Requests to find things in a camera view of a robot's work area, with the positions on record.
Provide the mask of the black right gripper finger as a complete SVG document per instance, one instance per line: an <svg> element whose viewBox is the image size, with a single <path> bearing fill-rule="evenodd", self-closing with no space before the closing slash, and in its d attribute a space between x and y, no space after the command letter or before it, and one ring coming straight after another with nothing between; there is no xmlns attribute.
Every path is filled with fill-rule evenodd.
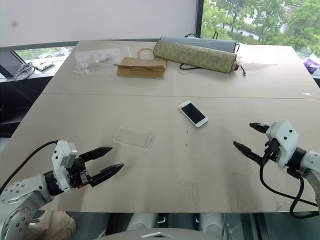
<svg viewBox="0 0 320 240"><path fill-rule="evenodd" d="M236 147L238 151L240 151L245 157L249 158L250 160L254 161L258 165L261 165L263 162L263 158L256 153L252 152L252 150L245 146L244 144L241 144L237 141L233 141L233 145Z"/></svg>
<svg viewBox="0 0 320 240"><path fill-rule="evenodd" d="M269 125L267 124L263 124L263 123L260 123L260 122L251 122L249 124L249 126L251 128L253 128L254 130L262 133L262 134L266 134L266 132L268 131L268 129L270 128Z"/></svg>

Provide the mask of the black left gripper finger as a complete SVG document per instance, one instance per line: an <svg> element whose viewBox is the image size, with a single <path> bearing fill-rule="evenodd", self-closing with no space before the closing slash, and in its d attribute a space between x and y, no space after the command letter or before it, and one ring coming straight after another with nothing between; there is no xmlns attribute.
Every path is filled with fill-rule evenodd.
<svg viewBox="0 0 320 240"><path fill-rule="evenodd" d="M106 155L108 152L110 152L113 148L109 146L103 146L103 147L98 147L93 150L90 150L88 152L85 152L81 155L79 155L79 159L83 162L86 163L91 160L98 159L100 157L103 157Z"/></svg>
<svg viewBox="0 0 320 240"><path fill-rule="evenodd" d="M103 183L104 181L116 175L123 168L123 166L123 163L119 163L101 170L100 173L90 177L89 184L91 185L91 187L95 187Z"/></svg>

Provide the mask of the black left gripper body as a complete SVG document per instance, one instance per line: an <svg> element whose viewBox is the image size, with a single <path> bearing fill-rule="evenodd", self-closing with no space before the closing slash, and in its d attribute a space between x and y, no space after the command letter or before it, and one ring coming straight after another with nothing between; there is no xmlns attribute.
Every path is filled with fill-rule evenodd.
<svg viewBox="0 0 320 240"><path fill-rule="evenodd" d="M90 183L91 176L88 174L85 160L79 156L71 167L67 168L68 178L71 188L82 188Z"/></svg>

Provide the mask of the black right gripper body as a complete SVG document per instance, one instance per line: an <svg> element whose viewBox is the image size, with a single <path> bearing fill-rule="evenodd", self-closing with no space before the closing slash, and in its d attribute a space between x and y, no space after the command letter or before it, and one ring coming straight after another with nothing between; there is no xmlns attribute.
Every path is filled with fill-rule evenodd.
<svg viewBox="0 0 320 240"><path fill-rule="evenodd" d="M269 160L277 162L279 152L280 143L275 138L272 138L271 140L265 143L263 162L267 163Z"/></svg>

